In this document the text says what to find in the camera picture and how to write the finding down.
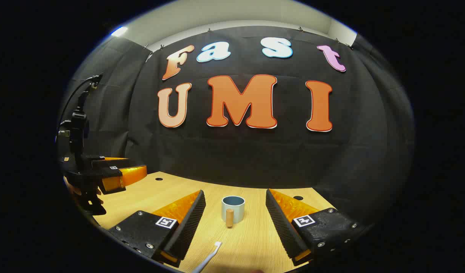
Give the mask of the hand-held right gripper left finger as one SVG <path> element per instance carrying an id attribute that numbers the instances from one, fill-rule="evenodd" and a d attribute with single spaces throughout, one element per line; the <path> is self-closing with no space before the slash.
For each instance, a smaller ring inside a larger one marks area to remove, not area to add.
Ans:
<path id="1" fill-rule="evenodd" d="M 206 207 L 203 190 L 152 213 L 139 210 L 109 229 L 118 241 L 160 263 L 179 267 Z"/>

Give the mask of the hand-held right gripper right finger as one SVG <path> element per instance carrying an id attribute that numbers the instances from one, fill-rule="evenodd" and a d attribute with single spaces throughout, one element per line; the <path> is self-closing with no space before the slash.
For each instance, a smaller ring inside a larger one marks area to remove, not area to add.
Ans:
<path id="1" fill-rule="evenodd" d="M 265 204 L 294 266 L 328 259 L 357 240 L 367 228 L 334 207 L 315 209 L 272 189 L 266 191 Z"/>

